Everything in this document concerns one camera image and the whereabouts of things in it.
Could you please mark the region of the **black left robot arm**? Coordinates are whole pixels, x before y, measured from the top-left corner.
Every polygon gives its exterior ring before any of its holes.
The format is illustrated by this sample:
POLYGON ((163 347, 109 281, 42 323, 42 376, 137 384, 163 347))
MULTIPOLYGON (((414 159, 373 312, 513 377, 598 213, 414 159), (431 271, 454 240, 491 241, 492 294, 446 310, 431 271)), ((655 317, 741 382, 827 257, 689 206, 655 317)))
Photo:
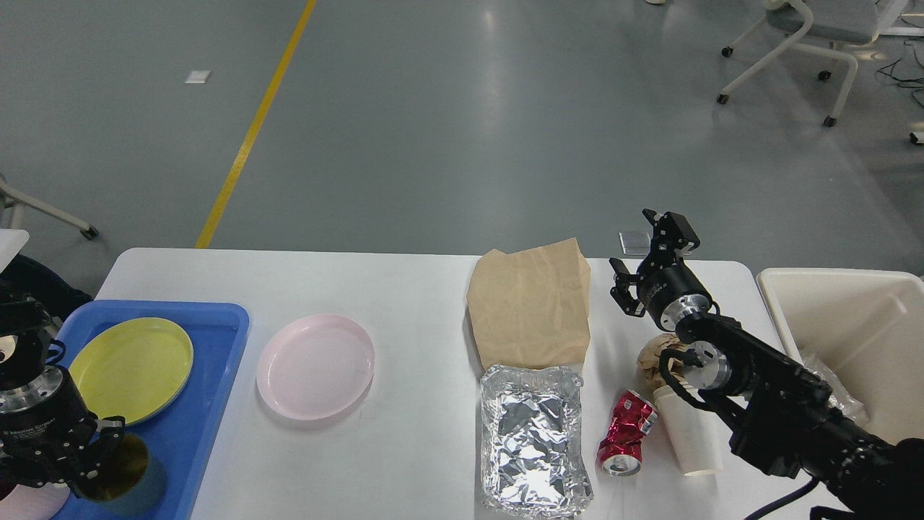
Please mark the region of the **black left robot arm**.
POLYGON ((80 498, 100 489, 100 471, 123 440, 124 417, 99 418, 85 404, 49 312, 24 294, 2 297, 2 481, 67 486, 80 498))

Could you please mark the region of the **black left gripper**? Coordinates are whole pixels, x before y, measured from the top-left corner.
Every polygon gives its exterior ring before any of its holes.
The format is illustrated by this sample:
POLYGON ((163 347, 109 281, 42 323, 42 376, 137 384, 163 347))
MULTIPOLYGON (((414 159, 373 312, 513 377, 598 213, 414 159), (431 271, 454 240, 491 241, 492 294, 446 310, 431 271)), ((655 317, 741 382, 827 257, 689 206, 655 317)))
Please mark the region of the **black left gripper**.
POLYGON ((23 387, 3 389, 1 402, 2 495, 14 486, 67 488, 82 499, 97 494, 125 417, 95 417, 65 368, 44 368, 23 387))

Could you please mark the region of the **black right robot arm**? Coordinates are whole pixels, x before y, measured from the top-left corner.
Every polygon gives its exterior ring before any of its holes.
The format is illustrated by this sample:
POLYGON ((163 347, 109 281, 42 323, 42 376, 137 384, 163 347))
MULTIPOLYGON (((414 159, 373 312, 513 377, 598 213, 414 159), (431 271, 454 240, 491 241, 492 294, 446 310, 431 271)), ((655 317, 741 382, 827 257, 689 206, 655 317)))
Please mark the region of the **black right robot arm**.
POLYGON ((634 271, 611 258, 611 297, 628 316, 649 315, 684 349, 658 356, 666 385, 730 428, 732 454, 767 476, 808 484, 753 512, 760 519, 824 485, 842 509, 814 506, 812 519, 920 519, 922 441, 890 444, 829 405, 831 386, 800 362, 746 332, 684 263, 700 240, 674 212, 644 209, 653 228, 634 271))

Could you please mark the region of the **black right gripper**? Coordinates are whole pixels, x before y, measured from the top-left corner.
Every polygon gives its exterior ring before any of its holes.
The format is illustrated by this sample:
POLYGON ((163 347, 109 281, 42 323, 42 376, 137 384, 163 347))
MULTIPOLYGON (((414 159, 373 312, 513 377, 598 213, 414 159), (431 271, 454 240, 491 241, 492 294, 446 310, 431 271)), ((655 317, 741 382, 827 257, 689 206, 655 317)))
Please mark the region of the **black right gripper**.
POLYGON ((707 313, 714 306, 706 287, 684 263, 702 241, 682 214, 654 209, 642 214, 653 228, 649 253, 638 272, 620 258, 609 258, 614 271, 609 293, 624 315, 644 317, 647 311, 658 329, 674 332, 684 317, 707 313), (637 286, 638 296, 631 292, 637 286))

